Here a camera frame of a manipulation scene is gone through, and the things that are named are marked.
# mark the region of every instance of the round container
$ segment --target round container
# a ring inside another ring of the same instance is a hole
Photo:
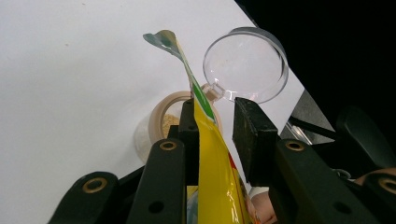
[[[239,27],[217,39],[206,51],[204,74],[221,97],[267,102],[284,89],[289,66],[272,34],[257,27]]]
[[[177,91],[161,100],[147,115],[142,119],[134,132],[134,144],[137,156],[143,163],[146,163],[151,146],[167,137],[171,125],[178,125],[183,103],[191,98],[189,91]],[[218,111],[212,105],[215,113],[219,130],[222,132],[221,120]]]

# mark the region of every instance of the white surface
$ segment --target white surface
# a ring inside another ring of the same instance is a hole
[[[133,134],[163,97],[189,88],[182,63],[142,35],[175,32],[198,82],[208,46],[253,26],[232,0],[1,1],[0,223],[46,223],[72,184],[139,168]],[[264,111],[279,128],[303,92],[293,74]],[[216,102],[231,139],[233,103]]]

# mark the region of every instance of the yellow plastic packet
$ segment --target yellow plastic packet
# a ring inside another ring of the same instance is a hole
[[[150,44],[178,57],[189,76],[200,138],[198,223],[260,223],[216,125],[210,103],[195,79],[175,34],[162,30],[156,35],[146,34],[143,37]]]

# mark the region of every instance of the clear plastic lid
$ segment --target clear plastic lid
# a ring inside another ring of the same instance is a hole
[[[279,95],[289,66],[280,42],[257,27],[240,27],[217,39],[206,51],[204,74],[210,87],[233,102],[243,97],[258,104]]]

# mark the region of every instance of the beige container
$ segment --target beige container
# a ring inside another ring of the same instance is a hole
[[[217,97],[213,95],[212,91],[206,93],[207,98],[210,100],[212,109],[218,121],[218,127],[222,132],[221,120],[218,111],[213,106],[213,102]],[[166,138],[169,132],[170,125],[178,125],[181,115],[183,103],[191,98],[189,91],[177,91],[161,100],[152,110],[152,112],[142,119],[134,132],[134,145],[136,153],[143,163],[146,163],[151,146]]]

